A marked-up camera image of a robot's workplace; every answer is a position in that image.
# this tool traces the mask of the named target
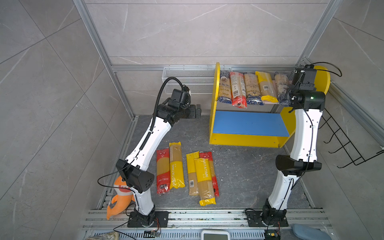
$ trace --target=white mesh basket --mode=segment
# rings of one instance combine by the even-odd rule
[[[231,71],[229,67],[220,67],[221,70]],[[175,77],[185,84],[193,93],[212,94],[215,76],[215,67],[166,67],[163,69],[163,82],[169,77]],[[169,81],[165,91],[172,94],[173,89],[180,89],[176,81]]]

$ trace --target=gray marble floor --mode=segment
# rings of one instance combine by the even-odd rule
[[[138,144],[150,120],[151,116],[139,117],[128,152]],[[216,198],[216,205],[209,205],[208,208],[261,208],[275,184],[275,157],[285,154],[283,149],[276,148],[210,145],[209,116],[180,120],[163,138],[158,149],[167,148],[169,142],[179,141],[182,147],[185,182],[188,178],[186,154],[212,151],[220,196]],[[152,157],[148,171],[156,174],[156,155]],[[157,207],[200,207],[199,196],[189,196],[188,186],[158,195],[154,183],[151,186],[151,194]],[[288,207],[310,208],[300,183],[292,190]]]

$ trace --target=black metal grid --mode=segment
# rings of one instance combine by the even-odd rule
[[[328,127],[329,127],[329,128],[331,129],[331,131],[333,132],[333,134],[332,134],[332,136],[331,136],[331,139],[330,139],[328,142],[325,142],[325,141],[324,141],[324,143],[326,143],[326,144],[327,144],[327,143],[330,143],[331,140],[332,140],[332,138],[333,138],[333,136],[335,136],[335,137],[337,138],[337,140],[339,141],[340,145],[341,145],[341,147],[338,148],[336,151],[334,151],[334,152],[330,152],[330,151],[328,151],[328,152],[332,154],[332,153],[336,153],[336,152],[339,151],[340,149],[344,149],[344,151],[347,153],[349,159],[351,160],[351,162],[348,163],[348,164],[346,164],[345,166],[342,166],[342,167],[337,166],[338,168],[344,168],[344,167],[346,167],[346,166],[348,166],[348,165],[350,165],[350,164],[352,164],[352,163],[353,163],[355,166],[357,166],[357,165],[360,165],[360,164],[362,164],[362,163],[364,163],[364,162],[366,162],[366,161],[368,161],[368,160],[370,160],[370,159],[372,159],[372,158],[374,158],[374,157],[377,157],[378,155],[384,153],[384,149],[383,149],[383,150],[377,152],[375,156],[370,157],[370,158],[368,158],[368,159],[365,159],[365,158],[360,154],[359,150],[357,150],[357,148],[355,147],[355,145],[351,142],[351,140],[349,139],[349,137],[348,137],[348,136],[345,134],[345,132],[341,129],[340,125],[336,122],[336,120],[335,120],[335,119],[332,117],[332,115],[328,112],[328,110],[327,110],[327,109],[324,109],[324,110],[328,113],[329,118],[328,118],[328,119],[325,119],[324,116],[321,116],[321,117],[325,120],[325,123],[324,123],[323,125],[321,125],[321,127],[319,127],[319,129],[322,128],[325,124],[327,124]],[[331,128],[331,126],[329,125],[329,123],[328,123],[329,120],[333,120],[333,121],[336,123],[336,125],[337,125],[337,129],[336,129],[335,131],[334,131],[334,130]],[[345,144],[341,143],[340,139],[339,139],[338,136],[336,135],[336,133],[337,133],[338,131],[341,131],[341,132],[345,135],[345,137],[347,138],[347,143],[345,143]],[[358,158],[356,158],[355,160],[352,159],[352,157],[351,157],[351,155],[349,154],[349,152],[345,149],[345,146],[347,146],[348,144],[352,145],[352,146],[354,147],[354,149],[356,150],[356,152],[359,154]],[[362,159],[363,161],[362,161],[362,162],[359,162],[359,163],[356,163],[356,161],[359,160],[359,159]]]

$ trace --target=pasta package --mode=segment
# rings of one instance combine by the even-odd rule
[[[289,107],[290,101],[286,95],[288,89],[288,76],[283,73],[275,72],[275,82],[277,85],[277,100],[284,107]]]
[[[222,103],[232,103],[229,71],[220,70],[220,82],[218,84],[217,101]]]
[[[169,173],[169,149],[156,151],[157,162],[157,194],[169,192],[170,173]]]
[[[273,87],[271,75],[265,72],[256,72],[256,75],[259,81],[262,100],[277,103],[277,96],[275,93],[275,88]]]
[[[212,152],[201,152],[200,157],[208,159],[209,170],[211,171],[212,185],[214,187],[215,197],[218,197],[219,196],[218,185],[217,185],[217,178],[215,175],[214,159],[212,158]]]
[[[188,181],[189,181],[189,195],[196,196],[199,194],[199,188],[197,187],[197,175],[195,167],[195,159],[199,158],[199,152],[193,152],[187,154],[187,168],[188,168]]]
[[[232,105],[238,108],[247,108],[244,75],[229,72],[229,76],[231,78]]]
[[[247,104],[264,105],[260,94],[257,76],[252,73],[244,73],[245,91]]]
[[[185,187],[183,172],[183,157],[181,155],[181,142],[169,143],[170,187]]]
[[[195,159],[195,167],[197,176],[197,186],[199,188],[200,206],[216,204],[208,159]]]

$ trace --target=orange plush toy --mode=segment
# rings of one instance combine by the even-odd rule
[[[107,207],[107,220],[109,220],[111,216],[117,215],[124,211],[132,200],[135,201],[133,192],[129,190],[126,183],[122,181],[121,176],[116,179],[114,186],[123,187],[126,189],[114,188],[114,190],[117,192],[117,195],[112,198],[111,204],[116,202],[116,205],[113,208],[110,206]]]

